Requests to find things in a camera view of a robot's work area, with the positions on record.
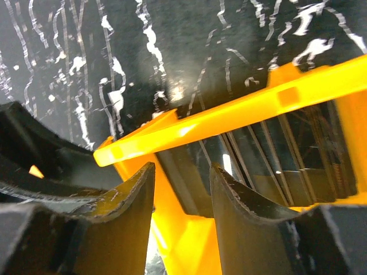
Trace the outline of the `black credit cards stack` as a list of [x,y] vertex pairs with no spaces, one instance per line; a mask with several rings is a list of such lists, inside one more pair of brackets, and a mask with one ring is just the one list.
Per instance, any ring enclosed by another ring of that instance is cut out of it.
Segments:
[[210,167],[283,206],[335,202],[357,181],[335,102],[305,107],[157,153],[184,212],[213,216]]

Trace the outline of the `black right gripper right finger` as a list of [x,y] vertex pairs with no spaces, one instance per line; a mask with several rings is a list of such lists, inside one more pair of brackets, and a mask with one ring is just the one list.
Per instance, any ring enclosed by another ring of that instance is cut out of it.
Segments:
[[365,274],[366,206],[281,206],[210,169],[210,189],[224,274]]

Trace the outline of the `small yellow plastic bin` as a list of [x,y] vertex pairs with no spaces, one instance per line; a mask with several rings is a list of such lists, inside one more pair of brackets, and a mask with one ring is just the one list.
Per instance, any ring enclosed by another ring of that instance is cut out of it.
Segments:
[[151,225],[169,274],[224,274],[214,213],[205,218],[184,212],[157,153],[327,101],[337,107],[357,193],[335,202],[284,207],[304,212],[319,205],[366,206],[366,56],[307,73],[283,65],[270,73],[260,91],[184,119],[168,111],[116,142],[106,140],[94,158],[101,167],[114,166],[124,179],[145,162],[155,164]]

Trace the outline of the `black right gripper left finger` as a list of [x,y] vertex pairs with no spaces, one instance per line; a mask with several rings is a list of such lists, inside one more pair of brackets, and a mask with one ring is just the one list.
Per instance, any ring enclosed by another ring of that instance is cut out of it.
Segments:
[[2,274],[143,274],[155,166],[72,213],[1,204]]

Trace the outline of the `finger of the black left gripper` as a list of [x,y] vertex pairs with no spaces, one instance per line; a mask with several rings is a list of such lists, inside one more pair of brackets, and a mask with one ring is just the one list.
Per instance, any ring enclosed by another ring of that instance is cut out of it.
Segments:
[[93,153],[60,138],[19,102],[1,105],[1,196],[41,203],[88,203],[122,179]]

